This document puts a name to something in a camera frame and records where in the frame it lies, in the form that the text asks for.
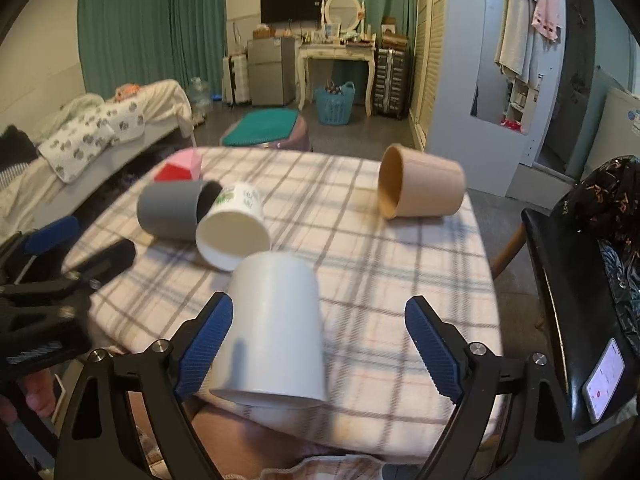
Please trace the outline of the person left hand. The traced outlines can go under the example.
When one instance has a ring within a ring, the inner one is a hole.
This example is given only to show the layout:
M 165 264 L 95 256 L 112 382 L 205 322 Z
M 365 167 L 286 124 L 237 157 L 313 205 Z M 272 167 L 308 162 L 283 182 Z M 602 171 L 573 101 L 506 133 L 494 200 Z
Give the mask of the person left hand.
M 52 372 L 46 368 L 22 377 L 18 383 L 25 391 L 27 405 L 40 417 L 50 417 L 56 405 Z M 1 421 L 7 425 L 17 420 L 16 409 L 10 401 L 1 398 Z

